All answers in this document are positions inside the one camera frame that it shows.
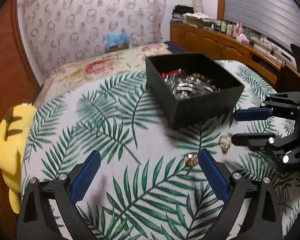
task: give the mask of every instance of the leaf print tablecloth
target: leaf print tablecloth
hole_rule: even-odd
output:
[[[259,106],[275,92],[245,65],[218,63],[245,84],[236,109]],[[96,149],[101,167],[77,207],[98,239],[201,239],[223,207],[200,167],[185,167],[185,155],[205,147],[231,171],[271,179],[286,235],[300,211],[300,172],[280,174],[262,153],[246,147],[232,145],[224,155],[218,139],[237,132],[285,136],[293,126],[274,117],[237,123],[229,113],[173,131],[146,88],[145,70],[122,73],[54,97],[38,109],[25,151],[22,193],[29,178],[55,179]],[[229,238],[239,231],[248,204]],[[51,207],[60,231],[71,239],[55,201]]]

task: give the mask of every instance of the window blind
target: window blind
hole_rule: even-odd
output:
[[[283,47],[300,43],[300,9],[293,0],[225,0],[225,19],[267,35]]]

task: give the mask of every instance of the pile of jewelry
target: pile of jewelry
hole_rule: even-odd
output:
[[[182,69],[162,73],[162,78],[176,99],[183,100],[219,92],[213,81],[199,73],[188,76]]]

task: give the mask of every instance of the silver bolt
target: silver bolt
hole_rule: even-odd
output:
[[[32,177],[31,179],[29,179],[30,184],[34,184],[37,181],[37,178]]]
[[[289,156],[288,155],[285,155],[283,158],[282,158],[282,161],[283,163],[287,163],[289,161]]]
[[[263,178],[263,181],[264,181],[264,183],[266,183],[266,184],[269,184],[269,183],[270,183],[270,179],[267,178],[267,177],[264,177],[264,178]]]
[[[64,174],[64,173],[62,173],[58,176],[58,179],[60,179],[60,180],[65,180],[66,178],[67,178],[67,174]]]
[[[274,138],[273,138],[273,137],[270,137],[270,138],[268,139],[268,142],[269,142],[270,144],[273,144],[273,143],[274,143]]]
[[[235,172],[233,175],[232,175],[235,179],[241,179],[241,175],[237,172]]]

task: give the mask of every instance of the pink bottle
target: pink bottle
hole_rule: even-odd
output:
[[[237,22],[236,26],[233,26],[233,37],[238,37],[239,35],[241,35],[242,33],[244,33],[244,30],[242,28],[242,23],[241,22]]]

